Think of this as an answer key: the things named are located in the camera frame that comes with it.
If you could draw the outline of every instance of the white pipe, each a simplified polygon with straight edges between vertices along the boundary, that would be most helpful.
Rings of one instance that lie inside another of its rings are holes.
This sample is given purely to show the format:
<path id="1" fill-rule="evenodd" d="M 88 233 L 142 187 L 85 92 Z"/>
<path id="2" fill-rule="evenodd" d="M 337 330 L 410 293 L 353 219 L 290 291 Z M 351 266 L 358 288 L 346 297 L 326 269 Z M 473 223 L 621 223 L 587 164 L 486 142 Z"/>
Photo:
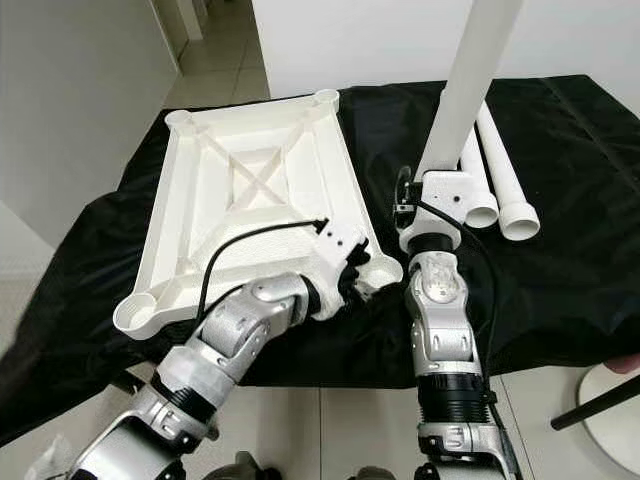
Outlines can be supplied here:
<path id="1" fill-rule="evenodd" d="M 465 222 L 473 228 L 485 228 L 498 219 L 498 202 L 489 190 L 476 132 L 471 128 L 460 155 L 462 170 L 473 178 L 473 194 Z"/>
<path id="2" fill-rule="evenodd" d="M 487 94 L 522 0 L 475 0 L 449 73 L 446 92 L 416 170 L 455 170 Z"/>
<path id="3" fill-rule="evenodd" d="M 478 132 L 500 205 L 498 221 L 502 234 L 505 238 L 514 241 L 533 237 L 540 230 L 540 220 L 536 210 L 527 203 L 507 150 L 504 148 L 485 102 L 482 102 L 478 112 Z"/>

